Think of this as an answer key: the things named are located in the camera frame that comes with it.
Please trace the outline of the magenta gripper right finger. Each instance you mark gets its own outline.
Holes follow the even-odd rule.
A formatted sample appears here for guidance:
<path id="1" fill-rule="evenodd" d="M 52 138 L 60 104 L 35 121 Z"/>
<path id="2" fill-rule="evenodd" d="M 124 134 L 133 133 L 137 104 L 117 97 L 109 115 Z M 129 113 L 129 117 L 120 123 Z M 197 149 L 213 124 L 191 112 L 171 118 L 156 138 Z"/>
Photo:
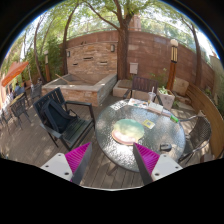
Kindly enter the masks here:
<path id="1" fill-rule="evenodd" d="M 137 143 L 133 144 L 133 153 L 145 185 L 182 169 L 168 154 L 159 155 Z"/>

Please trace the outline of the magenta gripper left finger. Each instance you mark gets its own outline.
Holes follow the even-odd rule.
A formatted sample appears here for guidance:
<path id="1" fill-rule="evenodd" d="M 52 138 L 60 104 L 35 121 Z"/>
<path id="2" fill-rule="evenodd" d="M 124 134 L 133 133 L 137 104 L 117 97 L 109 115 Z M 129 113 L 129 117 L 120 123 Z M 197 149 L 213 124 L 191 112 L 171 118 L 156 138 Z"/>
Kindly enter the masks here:
<path id="1" fill-rule="evenodd" d="M 70 152 L 57 153 L 41 168 L 65 180 L 80 184 L 92 154 L 92 143 L 81 145 Z"/>

